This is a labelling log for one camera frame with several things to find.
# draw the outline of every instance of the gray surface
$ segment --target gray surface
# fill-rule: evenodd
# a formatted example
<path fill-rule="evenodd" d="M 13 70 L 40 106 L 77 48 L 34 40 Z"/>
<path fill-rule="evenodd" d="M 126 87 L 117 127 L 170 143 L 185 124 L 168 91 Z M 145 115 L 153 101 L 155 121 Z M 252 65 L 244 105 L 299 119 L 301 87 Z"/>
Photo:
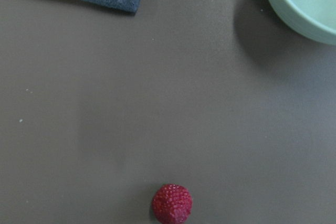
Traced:
<path fill-rule="evenodd" d="M 177 183 L 186 223 L 334 224 L 335 53 L 267 0 L 0 0 L 0 223 L 156 223 Z"/>

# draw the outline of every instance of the table surface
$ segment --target table surface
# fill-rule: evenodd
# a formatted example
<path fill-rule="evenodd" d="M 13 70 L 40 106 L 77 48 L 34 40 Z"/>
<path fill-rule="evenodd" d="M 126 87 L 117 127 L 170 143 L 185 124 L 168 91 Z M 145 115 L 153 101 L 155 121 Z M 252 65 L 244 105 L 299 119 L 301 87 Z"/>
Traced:
<path fill-rule="evenodd" d="M 0 0 L 0 223 L 336 220 L 336 47 L 267 0 Z"/>

